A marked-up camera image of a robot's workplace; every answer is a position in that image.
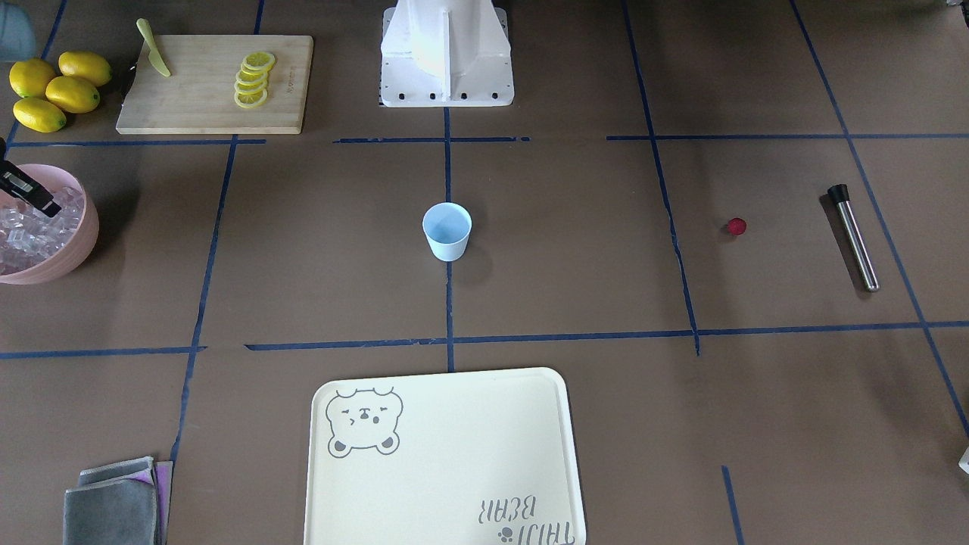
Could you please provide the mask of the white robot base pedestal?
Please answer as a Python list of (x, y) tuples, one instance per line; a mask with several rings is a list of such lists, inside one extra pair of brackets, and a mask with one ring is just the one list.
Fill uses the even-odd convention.
[(515, 99), (506, 11), (491, 1), (398, 1), (384, 10), (384, 107), (505, 107)]

